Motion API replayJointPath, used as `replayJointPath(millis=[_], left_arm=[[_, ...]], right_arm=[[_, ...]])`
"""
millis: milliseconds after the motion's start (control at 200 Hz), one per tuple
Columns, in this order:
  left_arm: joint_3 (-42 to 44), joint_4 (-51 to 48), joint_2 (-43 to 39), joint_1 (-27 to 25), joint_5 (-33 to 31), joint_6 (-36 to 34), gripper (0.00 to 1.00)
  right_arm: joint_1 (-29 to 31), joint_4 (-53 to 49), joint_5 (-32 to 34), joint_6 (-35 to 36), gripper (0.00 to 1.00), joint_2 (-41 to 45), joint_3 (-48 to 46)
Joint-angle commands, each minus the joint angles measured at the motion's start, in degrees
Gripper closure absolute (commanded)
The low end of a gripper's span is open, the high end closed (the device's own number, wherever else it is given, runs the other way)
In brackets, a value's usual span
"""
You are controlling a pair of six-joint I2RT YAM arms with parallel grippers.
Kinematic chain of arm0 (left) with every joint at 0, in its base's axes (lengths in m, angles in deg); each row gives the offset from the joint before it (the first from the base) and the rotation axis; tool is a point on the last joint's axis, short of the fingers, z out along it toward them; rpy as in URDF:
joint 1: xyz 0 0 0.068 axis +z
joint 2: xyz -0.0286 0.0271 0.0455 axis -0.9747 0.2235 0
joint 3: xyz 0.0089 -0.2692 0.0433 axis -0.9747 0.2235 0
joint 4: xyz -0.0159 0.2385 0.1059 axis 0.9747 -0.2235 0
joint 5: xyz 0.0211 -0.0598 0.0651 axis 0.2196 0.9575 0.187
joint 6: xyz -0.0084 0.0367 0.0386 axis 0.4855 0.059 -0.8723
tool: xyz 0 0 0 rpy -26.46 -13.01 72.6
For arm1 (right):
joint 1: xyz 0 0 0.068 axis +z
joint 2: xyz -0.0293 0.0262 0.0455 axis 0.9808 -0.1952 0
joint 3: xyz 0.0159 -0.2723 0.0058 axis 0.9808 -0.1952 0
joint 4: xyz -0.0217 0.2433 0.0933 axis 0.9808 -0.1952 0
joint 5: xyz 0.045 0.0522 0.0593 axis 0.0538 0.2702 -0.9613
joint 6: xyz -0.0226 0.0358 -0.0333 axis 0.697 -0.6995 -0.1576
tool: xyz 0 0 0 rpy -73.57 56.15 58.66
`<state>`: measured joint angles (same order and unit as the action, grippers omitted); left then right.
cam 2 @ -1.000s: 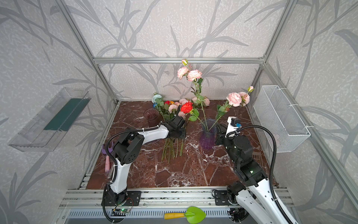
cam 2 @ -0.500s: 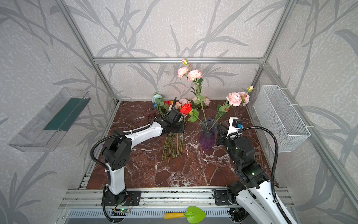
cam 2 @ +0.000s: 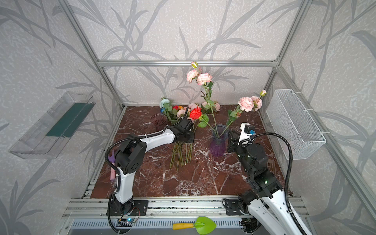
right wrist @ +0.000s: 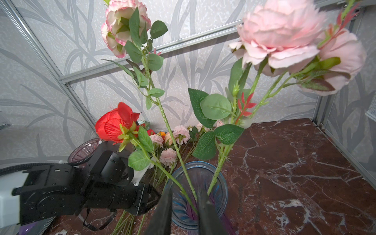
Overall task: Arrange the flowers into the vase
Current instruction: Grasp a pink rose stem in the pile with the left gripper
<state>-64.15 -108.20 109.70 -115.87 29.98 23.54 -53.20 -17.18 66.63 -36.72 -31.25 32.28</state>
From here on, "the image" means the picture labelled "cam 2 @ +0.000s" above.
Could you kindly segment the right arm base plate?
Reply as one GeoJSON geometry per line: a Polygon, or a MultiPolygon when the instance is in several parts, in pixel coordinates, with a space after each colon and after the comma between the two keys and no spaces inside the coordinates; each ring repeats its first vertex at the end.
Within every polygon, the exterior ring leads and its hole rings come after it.
{"type": "Polygon", "coordinates": [[[226,211],[226,215],[250,215],[247,208],[244,208],[238,199],[222,200],[222,205],[226,211]]]}

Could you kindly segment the purple ribbed glass vase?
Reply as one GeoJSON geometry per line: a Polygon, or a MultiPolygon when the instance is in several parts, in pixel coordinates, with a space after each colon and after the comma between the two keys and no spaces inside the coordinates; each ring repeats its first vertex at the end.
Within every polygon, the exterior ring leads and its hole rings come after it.
{"type": "Polygon", "coordinates": [[[222,157],[226,152],[228,129],[226,125],[217,125],[212,131],[210,153],[214,157],[222,157]]]}

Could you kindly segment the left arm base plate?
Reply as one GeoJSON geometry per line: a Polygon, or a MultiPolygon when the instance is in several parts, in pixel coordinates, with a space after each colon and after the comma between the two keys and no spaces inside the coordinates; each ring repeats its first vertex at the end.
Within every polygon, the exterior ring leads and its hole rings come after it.
{"type": "Polygon", "coordinates": [[[112,216],[146,216],[148,200],[131,200],[121,204],[111,200],[106,215],[112,216]]]}

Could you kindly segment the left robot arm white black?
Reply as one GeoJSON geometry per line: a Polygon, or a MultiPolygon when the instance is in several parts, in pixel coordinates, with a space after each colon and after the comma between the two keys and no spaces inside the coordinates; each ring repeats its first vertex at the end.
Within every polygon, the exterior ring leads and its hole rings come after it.
{"type": "Polygon", "coordinates": [[[145,135],[131,135],[107,148],[105,162],[116,174],[117,185],[110,196],[107,215],[128,215],[132,212],[133,184],[136,172],[141,167],[145,154],[157,147],[176,142],[194,142],[194,123],[186,117],[176,124],[167,125],[161,131],[145,135]]]}

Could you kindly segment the red rose stem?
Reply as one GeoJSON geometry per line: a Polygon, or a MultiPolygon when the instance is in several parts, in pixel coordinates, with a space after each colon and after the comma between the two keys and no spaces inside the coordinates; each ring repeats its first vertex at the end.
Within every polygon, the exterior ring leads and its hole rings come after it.
{"type": "Polygon", "coordinates": [[[191,110],[190,119],[192,121],[196,121],[196,120],[199,121],[197,127],[200,127],[200,128],[209,127],[212,131],[214,131],[214,133],[216,135],[218,135],[217,129],[214,128],[210,124],[210,118],[209,118],[209,116],[206,113],[204,113],[204,111],[202,110],[202,108],[200,108],[200,107],[197,106],[196,108],[194,108],[193,110],[191,110]]]}

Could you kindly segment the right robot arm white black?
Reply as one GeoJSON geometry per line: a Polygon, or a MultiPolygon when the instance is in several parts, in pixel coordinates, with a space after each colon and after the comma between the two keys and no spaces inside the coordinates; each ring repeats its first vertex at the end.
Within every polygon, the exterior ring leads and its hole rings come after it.
{"type": "Polygon", "coordinates": [[[267,168],[268,157],[264,148],[255,143],[260,137],[255,127],[242,123],[240,131],[229,132],[227,151],[235,153],[247,175],[251,190],[239,195],[239,207],[243,214],[256,219],[271,235],[310,235],[300,215],[289,201],[288,183],[292,168],[292,148],[289,142],[276,133],[266,133],[283,141],[289,152],[289,164],[285,183],[282,185],[267,168]]]}

